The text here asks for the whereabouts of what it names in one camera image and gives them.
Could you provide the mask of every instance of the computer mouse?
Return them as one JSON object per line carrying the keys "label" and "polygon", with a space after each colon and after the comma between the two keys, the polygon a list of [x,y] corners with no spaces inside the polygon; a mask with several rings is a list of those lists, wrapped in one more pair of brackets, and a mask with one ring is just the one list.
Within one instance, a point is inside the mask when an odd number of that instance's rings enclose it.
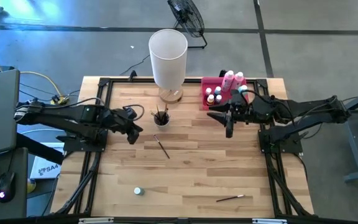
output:
{"label": "computer mouse", "polygon": [[9,202],[15,196],[15,173],[5,172],[0,176],[0,202]]}

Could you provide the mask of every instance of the wooden table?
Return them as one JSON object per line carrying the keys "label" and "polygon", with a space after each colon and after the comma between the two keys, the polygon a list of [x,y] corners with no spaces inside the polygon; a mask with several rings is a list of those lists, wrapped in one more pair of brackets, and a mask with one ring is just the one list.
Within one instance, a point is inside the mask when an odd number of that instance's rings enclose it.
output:
{"label": "wooden table", "polygon": [[[99,78],[84,77],[80,100],[96,96]],[[287,98],[283,79],[267,81],[271,95]],[[164,107],[157,86],[114,84],[110,108],[142,104],[145,114],[135,123],[144,131],[134,145],[127,142],[126,135],[109,133],[92,216],[273,217],[265,157],[259,152],[257,139],[259,125],[237,123],[233,138],[227,139],[223,126],[200,110],[200,84],[184,83],[183,88],[181,102],[168,106],[172,118],[169,128],[161,132],[150,115],[150,110],[156,110],[155,105]],[[252,101],[254,96],[250,94],[249,98]],[[157,134],[171,159],[166,158],[153,134]],[[292,154],[282,157],[288,187],[304,208],[313,213],[302,164]],[[61,208],[78,185],[83,158],[83,152],[76,152],[63,161],[51,211]],[[135,187],[144,188],[145,194],[135,195]],[[242,194],[245,197],[216,202]],[[278,195],[284,211],[280,190]]]}

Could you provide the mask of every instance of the lamp base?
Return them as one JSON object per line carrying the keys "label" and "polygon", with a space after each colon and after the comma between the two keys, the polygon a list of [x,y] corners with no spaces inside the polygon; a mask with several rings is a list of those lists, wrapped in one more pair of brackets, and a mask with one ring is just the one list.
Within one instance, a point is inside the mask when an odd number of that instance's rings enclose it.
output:
{"label": "lamp base", "polygon": [[158,95],[161,100],[166,103],[178,103],[183,96],[183,88],[180,87],[179,90],[164,90],[163,88],[159,88]]}

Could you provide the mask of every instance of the cylindrical lamp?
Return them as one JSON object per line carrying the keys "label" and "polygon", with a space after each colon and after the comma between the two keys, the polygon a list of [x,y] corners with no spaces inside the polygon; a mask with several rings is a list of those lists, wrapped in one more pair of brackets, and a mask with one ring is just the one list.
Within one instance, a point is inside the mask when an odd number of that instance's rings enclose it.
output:
{"label": "cylindrical lamp", "polygon": [[179,31],[163,29],[149,40],[155,83],[166,103],[176,103],[183,96],[181,84],[186,77],[187,39]]}

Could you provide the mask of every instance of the concrete floor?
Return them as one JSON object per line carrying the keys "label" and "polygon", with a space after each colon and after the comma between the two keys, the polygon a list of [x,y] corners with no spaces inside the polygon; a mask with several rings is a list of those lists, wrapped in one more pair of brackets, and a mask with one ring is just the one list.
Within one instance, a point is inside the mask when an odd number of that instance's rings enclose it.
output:
{"label": "concrete floor", "polygon": [[[252,0],[194,0],[206,28],[258,28]],[[0,0],[7,11],[0,24],[75,27],[171,27],[175,19],[163,0]],[[266,29],[358,30],[358,1],[260,0]],[[0,30],[0,64],[47,74],[65,93],[80,88],[85,75],[118,75],[148,54],[151,32],[68,32]],[[208,46],[188,52],[188,76],[216,76],[221,69],[266,77],[259,34],[206,33]],[[315,100],[358,95],[358,35],[266,36],[275,77],[283,77],[288,97]],[[201,43],[188,38],[190,44]],[[150,60],[135,68],[151,75]],[[52,91],[45,80],[23,75],[21,82]],[[23,91],[48,95],[22,86]],[[30,97],[20,95],[20,100]],[[19,131],[40,126],[19,126]],[[56,141],[59,133],[32,133],[37,141]],[[358,181],[343,175],[356,171],[341,125],[325,124],[302,141],[315,213],[358,220]],[[40,191],[51,188],[40,182]],[[49,194],[28,200],[27,215],[40,215]]]}

